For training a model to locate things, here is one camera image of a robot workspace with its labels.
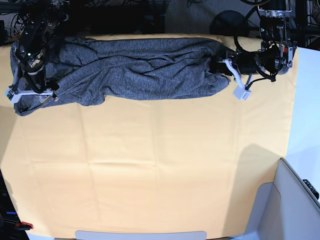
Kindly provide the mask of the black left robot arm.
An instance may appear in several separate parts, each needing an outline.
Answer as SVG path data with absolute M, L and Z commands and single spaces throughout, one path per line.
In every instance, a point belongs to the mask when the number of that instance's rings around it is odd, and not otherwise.
M 246 0 L 245 4 L 252 8 L 242 15 L 234 10 L 219 13 L 211 22 L 210 32 L 233 37 L 235 50 L 225 50 L 216 57 L 212 57 L 210 71 L 227 76 L 234 76 L 236 80 L 242 75 L 260 75 L 261 80 L 276 81 L 278 75 L 288 72 L 293 66 L 293 58 L 297 49 L 297 42 L 291 38 L 290 18 L 292 11 L 289 0 Z M 261 37 L 260 49 L 249 51 L 239 42 L 240 36 L 248 36 L 251 32 L 250 17 L 256 13 L 259 18 Z

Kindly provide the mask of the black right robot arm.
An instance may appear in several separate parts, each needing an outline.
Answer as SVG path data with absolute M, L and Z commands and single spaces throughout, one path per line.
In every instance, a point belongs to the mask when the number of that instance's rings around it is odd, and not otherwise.
M 57 87 L 45 80 L 47 45 L 60 23 L 69 19 L 68 0 L 27 0 L 19 11 L 23 31 L 13 48 L 17 66 L 13 83 L 5 92 L 11 104 L 24 96 L 35 96 L 40 103 L 57 99 Z

